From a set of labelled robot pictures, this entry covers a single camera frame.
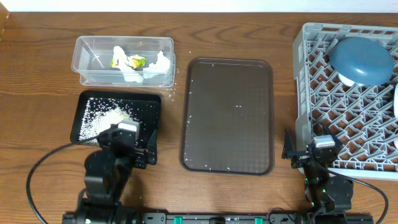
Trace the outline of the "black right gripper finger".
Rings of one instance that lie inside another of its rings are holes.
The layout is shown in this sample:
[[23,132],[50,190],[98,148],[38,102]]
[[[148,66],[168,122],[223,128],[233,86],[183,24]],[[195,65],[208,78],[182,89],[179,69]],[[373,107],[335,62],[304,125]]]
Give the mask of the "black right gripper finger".
[[289,130],[286,129],[284,133],[284,148],[282,151],[283,156],[293,156],[295,153],[292,138],[290,136]]
[[338,148],[338,149],[341,149],[342,148],[342,142],[330,131],[329,127],[326,124],[324,124],[322,126],[322,128],[323,128],[324,135],[330,135],[331,138],[335,142],[335,147]]

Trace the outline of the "light blue bowl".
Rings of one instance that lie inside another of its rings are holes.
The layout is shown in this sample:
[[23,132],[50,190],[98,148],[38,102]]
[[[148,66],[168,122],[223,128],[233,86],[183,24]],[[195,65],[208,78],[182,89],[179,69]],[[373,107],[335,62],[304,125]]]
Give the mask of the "light blue bowl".
[[354,86],[354,85],[358,85],[358,86],[362,86],[363,85],[361,83],[354,82],[354,81],[350,80],[349,78],[344,77],[340,73],[338,74],[338,78],[339,78],[339,80],[340,80],[340,82],[342,84],[344,84],[346,86],[349,86],[349,87]]

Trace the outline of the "white rice pile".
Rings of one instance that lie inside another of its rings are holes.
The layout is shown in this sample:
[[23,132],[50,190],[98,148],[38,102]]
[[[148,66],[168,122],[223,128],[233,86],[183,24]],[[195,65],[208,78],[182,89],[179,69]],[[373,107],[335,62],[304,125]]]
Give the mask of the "white rice pile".
[[78,140],[95,137],[124,119],[139,121],[134,117],[132,103],[112,98],[89,98],[83,110]]

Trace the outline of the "mint green bowl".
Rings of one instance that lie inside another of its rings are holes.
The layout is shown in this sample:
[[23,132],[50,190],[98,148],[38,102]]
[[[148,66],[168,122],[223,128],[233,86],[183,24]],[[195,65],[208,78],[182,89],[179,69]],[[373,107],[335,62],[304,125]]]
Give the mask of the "mint green bowl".
[[398,118],[398,92],[394,93],[394,98],[393,98],[393,112],[394,116]]

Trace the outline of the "white napkin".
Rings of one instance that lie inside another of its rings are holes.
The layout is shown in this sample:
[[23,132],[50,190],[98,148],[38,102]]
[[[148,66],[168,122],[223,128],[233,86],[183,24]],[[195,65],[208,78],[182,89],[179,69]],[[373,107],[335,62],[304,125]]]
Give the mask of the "white napkin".
[[110,62],[112,68],[119,69],[126,82],[142,83],[144,77],[128,65],[127,55],[120,46],[115,46],[113,49],[113,58]]
[[163,51],[157,54],[156,63],[150,63],[148,67],[143,69],[143,77],[145,79],[152,78],[161,73],[166,73],[170,68],[170,59],[167,58]]

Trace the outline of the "dark blue plate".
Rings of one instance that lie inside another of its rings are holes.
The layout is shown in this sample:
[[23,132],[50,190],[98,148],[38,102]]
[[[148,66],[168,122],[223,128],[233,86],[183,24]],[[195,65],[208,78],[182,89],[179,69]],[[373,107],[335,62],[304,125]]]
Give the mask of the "dark blue plate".
[[382,85],[389,81],[394,60],[379,43],[350,37],[336,44],[329,53],[331,66],[339,74],[363,85]]

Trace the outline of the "yellow green snack wrapper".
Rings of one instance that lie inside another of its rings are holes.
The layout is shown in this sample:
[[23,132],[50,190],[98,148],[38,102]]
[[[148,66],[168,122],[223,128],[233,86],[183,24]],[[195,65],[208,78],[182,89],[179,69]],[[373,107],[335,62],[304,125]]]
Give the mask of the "yellow green snack wrapper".
[[112,68],[130,67],[133,70],[143,67],[146,63],[146,58],[140,55],[133,56],[114,56],[109,65]]

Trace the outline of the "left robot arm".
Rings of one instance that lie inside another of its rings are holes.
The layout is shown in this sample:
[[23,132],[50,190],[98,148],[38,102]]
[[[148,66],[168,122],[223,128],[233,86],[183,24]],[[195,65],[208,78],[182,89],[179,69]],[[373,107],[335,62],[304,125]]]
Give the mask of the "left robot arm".
[[85,193],[79,196],[76,212],[63,216],[63,223],[141,223],[141,215],[122,205],[120,198],[133,169],[157,163],[157,130],[147,147],[136,149],[136,132],[110,128],[96,138],[100,150],[85,160]]

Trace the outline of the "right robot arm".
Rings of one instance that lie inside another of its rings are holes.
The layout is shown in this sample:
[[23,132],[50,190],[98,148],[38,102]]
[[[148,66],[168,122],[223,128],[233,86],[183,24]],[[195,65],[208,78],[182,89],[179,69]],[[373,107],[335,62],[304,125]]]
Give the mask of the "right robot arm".
[[338,157],[341,141],[323,127],[323,135],[316,136],[306,150],[294,148],[288,130],[285,130],[282,158],[291,160],[293,169],[302,168],[305,175],[305,195],[312,208],[295,217],[295,223],[349,223],[346,211],[351,209],[353,182],[331,174],[328,166]]

